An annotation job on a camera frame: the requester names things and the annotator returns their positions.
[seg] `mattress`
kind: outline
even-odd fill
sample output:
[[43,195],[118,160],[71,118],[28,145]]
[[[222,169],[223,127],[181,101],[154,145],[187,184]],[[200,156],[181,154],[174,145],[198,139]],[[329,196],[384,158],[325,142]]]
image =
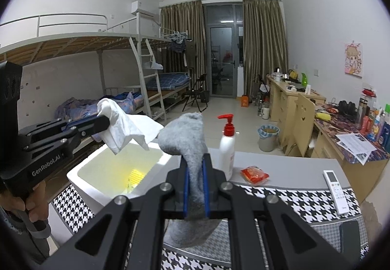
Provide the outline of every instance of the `mattress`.
[[[161,90],[174,90],[190,82],[190,78],[185,73],[159,74]],[[146,84],[147,90],[158,90],[156,78],[151,79]]]

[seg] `cartoon poster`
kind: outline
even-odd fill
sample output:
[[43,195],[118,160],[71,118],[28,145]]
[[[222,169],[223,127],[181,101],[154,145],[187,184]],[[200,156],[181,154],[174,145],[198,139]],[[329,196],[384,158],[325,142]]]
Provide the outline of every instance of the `cartoon poster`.
[[345,67],[346,74],[352,74],[358,77],[363,77],[363,58],[361,56],[361,44],[354,43],[345,45]]

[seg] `bed ladder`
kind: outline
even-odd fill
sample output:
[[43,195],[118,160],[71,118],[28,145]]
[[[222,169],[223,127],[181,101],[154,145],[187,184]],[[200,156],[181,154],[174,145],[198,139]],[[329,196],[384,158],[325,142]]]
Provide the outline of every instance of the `bed ladder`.
[[[143,39],[139,38],[139,40],[140,41],[137,42],[137,47],[135,47],[133,38],[132,37],[129,38],[131,48],[132,48],[134,55],[135,55],[135,58],[137,60],[138,74],[140,77],[140,85],[141,85],[141,94],[142,94],[142,97],[144,98],[145,113],[153,120],[157,120],[161,116],[164,116],[164,121],[166,122],[165,106],[164,106],[164,101],[163,101],[163,95],[161,93],[161,86],[160,86],[160,79],[158,77],[158,72],[157,72],[157,70],[155,70],[155,72],[153,74],[145,76],[144,75],[144,68],[142,66],[142,57],[150,56],[152,62],[156,62],[156,58],[155,58],[155,55],[153,53],[152,47],[150,46],[148,39],[145,39],[145,43],[146,43],[146,46],[149,50],[149,54],[142,54],[141,42]],[[145,80],[149,79],[149,78],[156,78],[156,83],[157,83],[157,94],[155,94],[151,97],[148,97],[147,90],[146,90],[146,82],[145,82]],[[153,116],[152,111],[151,111],[151,107],[150,107],[150,102],[155,100],[157,97],[160,98],[161,112],[159,112],[157,115]]]

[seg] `houndstooth tablecloth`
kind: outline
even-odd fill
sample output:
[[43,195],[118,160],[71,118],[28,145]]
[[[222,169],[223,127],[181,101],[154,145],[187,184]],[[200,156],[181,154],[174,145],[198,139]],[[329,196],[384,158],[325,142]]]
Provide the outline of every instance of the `houndstooth tablecloth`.
[[[368,252],[367,233],[361,211],[352,188],[344,188],[350,212],[344,217],[336,213],[329,190],[292,190],[270,186],[252,187],[238,184],[249,195],[265,197],[278,195],[287,205],[309,223],[336,250],[340,251],[340,223],[356,220],[360,228],[360,256]],[[90,219],[92,211],[72,185],[53,200],[53,207],[72,233],[76,233]],[[203,245],[178,249],[163,245],[161,270],[228,270],[230,269],[230,241],[227,221],[223,220]]]

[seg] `white wall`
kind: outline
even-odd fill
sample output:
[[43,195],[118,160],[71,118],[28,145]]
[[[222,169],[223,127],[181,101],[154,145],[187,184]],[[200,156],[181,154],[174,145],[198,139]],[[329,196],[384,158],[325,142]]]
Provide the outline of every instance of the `white wall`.
[[[358,103],[362,82],[390,102],[390,18],[380,0],[283,0],[290,67],[306,72],[309,84],[330,100]],[[344,74],[344,45],[363,46],[363,79]],[[319,77],[313,70],[319,70]],[[367,197],[384,225],[390,210],[390,169]]]
[[[131,3],[136,0],[11,0],[0,23],[14,19],[49,13],[94,13],[105,15],[108,18],[108,25],[113,26],[131,17]],[[139,0],[147,11],[158,13],[158,0]],[[91,16],[55,16],[44,17],[40,20],[41,25],[60,22],[105,22],[102,17]],[[142,33],[146,35],[157,35],[158,27],[152,22],[142,20]],[[50,35],[67,32],[90,32],[104,29],[98,25],[67,25],[41,28],[39,35]],[[135,32],[135,21],[131,23],[130,29]],[[0,27],[0,44],[5,46],[17,41],[36,37],[37,19],[27,19]],[[115,32],[129,31],[129,26],[124,25],[115,29]]]
[[[43,13],[96,13],[108,17],[109,26],[133,17],[131,2],[136,0],[12,0],[1,22]],[[158,13],[158,0],[139,0],[146,10]],[[90,21],[91,17],[57,18],[56,22]],[[41,24],[52,22],[42,19]],[[147,19],[141,21],[142,33],[157,35],[158,28]],[[97,31],[102,26],[67,25],[42,28],[40,35]],[[116,32],[128,32],[120,26]],[[36,36],[36,19],[0,28],[0,44],[5,46]],[[131,50],[103,52],[106,86],[139,84],[137,64]],[[95,52],[74,54],[37,62],[23,68],[21,97],[18,102],[19,127],[54,118],[54,111],[70,97],[98,99],[103,95],[98,57]]]
[[[130,50],[104,51],[103,69],[106,87],[139,84],[137,63]],[[72,54],[27,65],[21,87],[19,128],[52,120],[56,108],[68,98],[103,96],[98,56],[96,52]]]

